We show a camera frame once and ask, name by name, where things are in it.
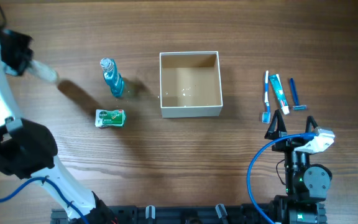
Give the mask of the teal toothpaste tube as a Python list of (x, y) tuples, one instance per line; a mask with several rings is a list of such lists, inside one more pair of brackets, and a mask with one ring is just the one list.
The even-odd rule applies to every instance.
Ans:
[(279, 74), (270, 75), (268, 77), (270, 80), (273, 90), (276, 94), (277, 100), (280, 104), (280, 107), (285, 115), (290, 114), (289, 106), (287, 99), (285, 97), (285, 93), (282, 87), (281, 79)]

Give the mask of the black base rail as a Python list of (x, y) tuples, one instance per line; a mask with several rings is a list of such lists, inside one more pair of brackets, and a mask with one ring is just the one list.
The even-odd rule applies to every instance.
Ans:
[[(319, 214), (297, 209), (290, 223), (328, 223), (326, 209), (319, 204)], [(201, 223), (268, 223), (252, 204), (225, 206), (227, 216), (219, 218), (215, 207), (156, 207), (155, 218), (146, 218), (146, 207), (110, 206), (117, 215), (118, 223), (186, 223), (187, 218), (199, 218)], [(51, 214), (51, 224), (69, 223), (63, 209), (54, 209)]]

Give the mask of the white cardboard box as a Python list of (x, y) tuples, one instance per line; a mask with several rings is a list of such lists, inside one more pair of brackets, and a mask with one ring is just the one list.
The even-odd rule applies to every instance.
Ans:
[(217, 51), (161, 52), (159, 59), (163, 118), (220, 115), (223, 91)]

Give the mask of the blue white toothbrush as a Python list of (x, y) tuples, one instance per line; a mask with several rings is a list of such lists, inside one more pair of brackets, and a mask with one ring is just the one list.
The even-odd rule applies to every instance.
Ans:
[(265, 103), (265, 111), (262, 113), (262, 122), (269, 123), (270, 122), (270, 104), (269, 104), (269, 71), (265, 71), (264, 78), (264, 103)]

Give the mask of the blue mouthwash bottle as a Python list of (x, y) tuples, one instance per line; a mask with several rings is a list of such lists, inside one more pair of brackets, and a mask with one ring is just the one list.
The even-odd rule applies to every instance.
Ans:
[(103, 71), (103, 77), (106, 84), (110, 87), (111, 93), (116, 98), (121, 98), (124, 93), (124, 79), (117, 70), (116, 63), (111, 58), (102, 58), (100, 66)]

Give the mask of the green Dettol soap bar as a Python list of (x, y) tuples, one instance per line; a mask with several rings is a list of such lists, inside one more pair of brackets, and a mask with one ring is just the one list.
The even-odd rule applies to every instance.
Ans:
[(118, 127), (121, 128), (126, 122), (124, 110), (96, 110), (95, 126), (97, 128)]

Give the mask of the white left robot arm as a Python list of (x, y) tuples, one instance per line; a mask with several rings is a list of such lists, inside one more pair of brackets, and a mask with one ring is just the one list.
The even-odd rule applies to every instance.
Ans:
[(21, 113), (6, 74), (21, 76), (33, 64), (32, 38), (4, 26), (0, 22), (0, 172), (24, 183), (0, 198), (0, 203), (36, 183), (64, 208), (70, 223), (117, 223), (114, 212), (62, 164), (50, 130)]

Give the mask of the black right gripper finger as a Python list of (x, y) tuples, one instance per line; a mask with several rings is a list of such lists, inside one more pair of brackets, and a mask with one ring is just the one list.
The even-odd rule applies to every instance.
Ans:
[(276, 140), (287, 135), (287, 129), (280, 110), (275, 110), (270, 126), (264, 136), (265, 139)]
[(308, 116), (306, 119), (306, 128), (305, 128), (305, 132), (306, 133), (311, 133), (313, 132), (313, 130), (318, 127), (317, 122), (315, 121), (315, 119), (313, 118), (313, 116)]

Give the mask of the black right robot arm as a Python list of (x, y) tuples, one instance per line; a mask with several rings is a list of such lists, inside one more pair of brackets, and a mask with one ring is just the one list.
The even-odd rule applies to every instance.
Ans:
[(324, 152), (334, 143), (335, 135), (307, 117), (302, 137), (290, 137), (279, 110), (273, 114), (265, 139), (276, 140), (272, 150), (284, 153), (285, 195), (269, 203), (267, 216), (273, 223), (323, 224), (328, 222), (323, 202), (333, 178), (321, 164), (311, 164), (310, 156)]

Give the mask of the blue disposable razor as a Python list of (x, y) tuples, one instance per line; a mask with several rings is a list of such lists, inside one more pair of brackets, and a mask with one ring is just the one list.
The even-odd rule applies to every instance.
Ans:
[(307, 106), (301, 105), (299, 102), (298, 93), (297, 93), (296, 86), (295, 86), (295, 81), (292, 78), (290, 79), (290, 88), (291, 88), (292, 97), (293, 97), (293, 101), (294, 101), (293, 110), (296, 110), (296, 111), (306, 110)]

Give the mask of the white lotion tube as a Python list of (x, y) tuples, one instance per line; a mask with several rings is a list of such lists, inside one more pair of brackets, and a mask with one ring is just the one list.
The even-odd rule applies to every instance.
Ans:
[(27, 71), (33, 76), (49, 83), (57, 83), (60, 79), (56, 70), (36, 60), (30, 62)]

